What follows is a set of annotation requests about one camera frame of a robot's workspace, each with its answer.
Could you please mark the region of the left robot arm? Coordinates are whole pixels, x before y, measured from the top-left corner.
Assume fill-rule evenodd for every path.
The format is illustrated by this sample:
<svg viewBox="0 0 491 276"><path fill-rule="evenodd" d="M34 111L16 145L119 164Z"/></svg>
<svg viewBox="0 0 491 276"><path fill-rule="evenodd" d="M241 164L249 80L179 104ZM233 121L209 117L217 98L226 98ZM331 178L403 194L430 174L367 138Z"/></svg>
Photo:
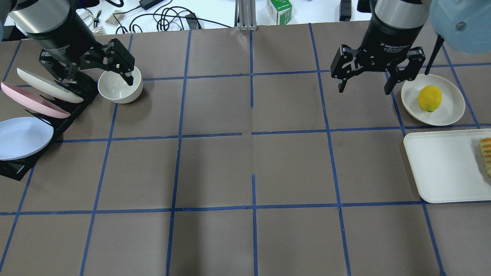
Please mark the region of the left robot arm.
<svg viewBox="0 0 491 276"><path fill-rule="evenodd" d="M100 68L133 85L135 58L118 39L100 44L70 1L2 0L2 25L7 17L43 47L39 61L57 80L79 82L79 70Z"/></svg>

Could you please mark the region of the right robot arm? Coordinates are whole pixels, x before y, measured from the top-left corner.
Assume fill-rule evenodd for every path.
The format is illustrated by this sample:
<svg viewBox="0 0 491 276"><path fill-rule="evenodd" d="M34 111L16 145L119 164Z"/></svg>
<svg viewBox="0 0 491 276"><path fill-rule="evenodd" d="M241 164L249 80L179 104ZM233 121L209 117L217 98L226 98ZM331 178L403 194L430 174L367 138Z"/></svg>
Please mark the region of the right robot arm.
<svg viewBox="0 0 491 276"><path fill-rule="evenodd" d="M413 46L425 23L437 34L428 73L444 43L466 54L490 51L490 10L489 0L359 0L357 11L371 15L368 28L357 49L338 48L331 76L342 93L351 77L388 72L384 91L391 94L396 84L415 80L426 61L422 47Z"/></svg>

